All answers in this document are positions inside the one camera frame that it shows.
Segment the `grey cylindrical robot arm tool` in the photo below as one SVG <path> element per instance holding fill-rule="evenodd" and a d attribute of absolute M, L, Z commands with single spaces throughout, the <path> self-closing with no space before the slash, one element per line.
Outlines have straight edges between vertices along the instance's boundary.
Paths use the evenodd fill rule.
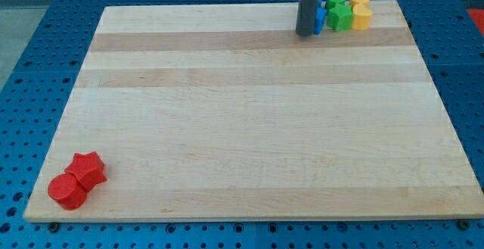
<path fill-rule="evenodd" d="M 296 17 L 296 34 L 308 37 L 315 27 L 315 16 L 319 0 L 299 0 Z"/>

